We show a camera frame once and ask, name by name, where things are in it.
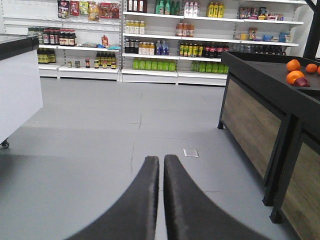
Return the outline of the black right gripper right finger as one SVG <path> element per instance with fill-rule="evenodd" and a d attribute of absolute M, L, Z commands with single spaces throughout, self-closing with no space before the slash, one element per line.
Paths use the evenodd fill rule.
<path fill-rule="evenodd" d="M 164 157 L 163 198 L 169 240 L 265 239 L 211 201 L 173 154 Z"/>

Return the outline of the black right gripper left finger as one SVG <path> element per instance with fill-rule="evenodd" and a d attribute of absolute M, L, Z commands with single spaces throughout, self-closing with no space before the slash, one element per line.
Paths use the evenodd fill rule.
<path fill-rule="evenodd" d="M 122 196 L 70 240 L 153 240 L 159 202 L 160 164 L 147 156 Z"/>

